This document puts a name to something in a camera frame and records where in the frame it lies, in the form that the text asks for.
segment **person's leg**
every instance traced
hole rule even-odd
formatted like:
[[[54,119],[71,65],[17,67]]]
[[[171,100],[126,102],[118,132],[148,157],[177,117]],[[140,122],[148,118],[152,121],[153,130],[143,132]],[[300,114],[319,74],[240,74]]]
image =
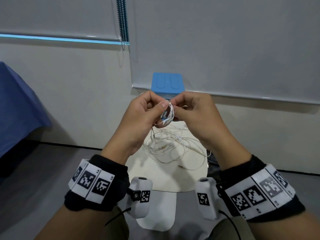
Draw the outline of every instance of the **person's leg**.
[[[115,206],[111,211],[112,217],[122,212],[122,210]],[[112,222],[110,222],[104,229],[101,235],[101,240],[128,240],[129,239],[129,227],[125,220],[124,215],[118,216]]]
[[[248,223],[241,216],[233,217],[231,220],[234,222],[238,229],[242,240],[255,240]],[[212,230],[212,235],[209,240],[238,240],[238,235],[232,223],[228,219],[220,221]]]

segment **hand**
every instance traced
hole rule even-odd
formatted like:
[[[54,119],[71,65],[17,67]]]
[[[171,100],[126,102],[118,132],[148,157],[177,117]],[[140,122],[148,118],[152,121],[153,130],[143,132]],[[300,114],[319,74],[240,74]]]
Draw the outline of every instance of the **hand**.
[[[175,117],[186,122],[190,132],[206,149],[212,151],[212,147],[218,147],[224,137],[231,135],[210,94],[182,92],[171,103]]]
[[[152,126],[161,121],[160,116],[168,106],[166,99],[152,91],[133,99],[101,155],[124,165],[142,146]]]

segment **black wristband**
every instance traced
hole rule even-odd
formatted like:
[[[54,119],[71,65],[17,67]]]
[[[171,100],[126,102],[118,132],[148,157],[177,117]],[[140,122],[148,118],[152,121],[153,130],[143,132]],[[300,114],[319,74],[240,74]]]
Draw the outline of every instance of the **black wristband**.
[[[230,188],[231,186],[239,183],[240,181],[254,175],[260,170],[264,169],[266,164],[262,162],[258,157],[252,155],[250,161],[247,161],[243,164],[237,165],[235,167],[226,169],[220,172],[221,183],[217,184],[217,189],[220,197],[226,203],[230,213],[233,216],[240,215],[238,214],[237,208],[234,206],[233,202],[230,200],[228,195],[224,190]],[[306,208],[299,201],[297,195],[294,198],[287,202],[285,205],[277,208],[276,210],[270,211],[263,215],[251,218],[247,220],[248,222],[270,222],[282,220],[294,215],[301,214]]]
[[[118,164],[101,155],[94,155],[89,163],[114,175],[108,192],[101,204],[91,202],[80,195],[69,190],[65,195],[64,205],[71,211],[80,211],[83,209],[92,209],[97,211],[112,211],[113,207],[126,195],[126,190],[130,186],[128,167]]]

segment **floor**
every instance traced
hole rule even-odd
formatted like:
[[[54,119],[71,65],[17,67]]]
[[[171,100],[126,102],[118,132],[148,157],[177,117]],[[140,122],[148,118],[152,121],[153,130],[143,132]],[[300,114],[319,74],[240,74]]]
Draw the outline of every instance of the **floor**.
[[[62,206],[67,183],[81,159],[95,153],[99,151],[40,144],[0,185],[0,240],[33,239]],[[306,208],[320,218],[320,177],[282,175]],[[204,239],[213,227],[213,222],[201,218],[194,192],[177,194],[175,222],[167,232],[142,229],[128,215],[126,220],[130,240]]]

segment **person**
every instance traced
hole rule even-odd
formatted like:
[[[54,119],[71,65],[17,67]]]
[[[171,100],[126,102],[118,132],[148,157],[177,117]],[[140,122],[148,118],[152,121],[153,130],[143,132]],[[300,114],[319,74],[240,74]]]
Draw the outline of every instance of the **person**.
[[[185,121],[190,132],[206,149],[213,152],[222,171],[250,161],[251,153],[230,133],[209,94],[182,92],[171,103],[174,105],[175,116],[180,121]],[[160,121],[160,115],[167,107],[168,101],[152,91],[133,99],[101,156],[125,165],[128,157],[142,146],[150,129]],[[72,211],[63,205],[35,239],[128,239],[129,230],[123,215],[104,227],[119,212],[117,206],[112,211],[105,212],[93,209]],[[239,219],[235,222],[242,239],[320,238],[318,219],[305,210],[276,221],[247,223],[242,218]],[[212,232],[211,239],[238,239],[232,225],[225,220],[218,223]]]

